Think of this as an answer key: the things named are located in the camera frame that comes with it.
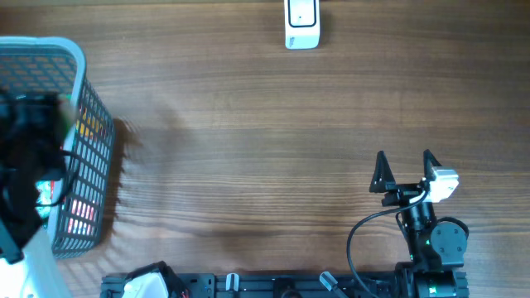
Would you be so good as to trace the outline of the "small teal snack packet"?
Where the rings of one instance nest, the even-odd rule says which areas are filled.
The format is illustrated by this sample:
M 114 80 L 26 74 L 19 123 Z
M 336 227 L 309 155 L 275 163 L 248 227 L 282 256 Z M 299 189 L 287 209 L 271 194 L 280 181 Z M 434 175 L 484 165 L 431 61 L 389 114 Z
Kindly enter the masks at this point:
M 47 220 L 51 213 L 51 207 L 49 207 L 49 204 L 53 202 L 53 186 L 53 181 L 38 181 L 36 183 L 36 188 L 39 192 L 39 197 L 36 201 L 36 211 L 43 220 Z

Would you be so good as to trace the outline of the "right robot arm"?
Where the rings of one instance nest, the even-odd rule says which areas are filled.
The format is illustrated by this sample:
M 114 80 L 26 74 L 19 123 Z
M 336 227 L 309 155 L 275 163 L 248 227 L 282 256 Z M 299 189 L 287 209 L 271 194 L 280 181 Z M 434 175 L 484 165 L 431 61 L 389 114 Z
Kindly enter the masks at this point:
M 397 207 L 418 271 L 450 271 L 464 265 L 469 229 L 459 220 L 436 217 L 434 205 L 451 197 L 459 175 L 428 150 L 423 152 L 423 169 L 424 176 L 416 184 L 398 184 L 385 153 L 379 151 L 369 191 L 384 195 L 382 206 Z

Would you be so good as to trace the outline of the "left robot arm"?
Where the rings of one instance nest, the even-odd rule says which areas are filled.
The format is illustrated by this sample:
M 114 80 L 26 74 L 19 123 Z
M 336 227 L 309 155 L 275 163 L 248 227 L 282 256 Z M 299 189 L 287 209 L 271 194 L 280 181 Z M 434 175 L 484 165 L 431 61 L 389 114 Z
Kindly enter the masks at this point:
M 67 176 L 62 144 L 75 120 L 69 98 L 1 92 L 1 295 L 69 297 L 38 214 L 42 180 Z

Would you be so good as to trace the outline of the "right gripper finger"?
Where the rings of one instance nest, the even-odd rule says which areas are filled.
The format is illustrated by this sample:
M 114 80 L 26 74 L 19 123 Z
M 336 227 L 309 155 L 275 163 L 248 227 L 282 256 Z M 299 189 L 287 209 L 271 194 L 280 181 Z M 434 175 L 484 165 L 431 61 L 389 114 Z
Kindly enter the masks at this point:
M 396 181 L 384 151 L 376 156 L 373 178 L 369 186 L 370 193 L 387 193 L 396 189 Z
M 423 167 L 424 167 L 424 177 L 427 180 L 434 179 L 434 171 L 437 167 L 440 167 L 441 163 L 434 157 L 432 152 L 429 149 L 426 149 L 423 152 Z

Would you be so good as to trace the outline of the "red sauce bottle green cap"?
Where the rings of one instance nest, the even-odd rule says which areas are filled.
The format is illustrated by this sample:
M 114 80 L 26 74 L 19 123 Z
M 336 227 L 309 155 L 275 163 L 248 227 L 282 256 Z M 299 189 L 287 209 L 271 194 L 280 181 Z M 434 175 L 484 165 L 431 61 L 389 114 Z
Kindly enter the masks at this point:
M 64 137 L 66 137 L 71 128 L 75 125 L 75 106 L 71 104 L 71 96 L 69 94 L 58 94 L 57 99 L 59 104 L 60 125 Z

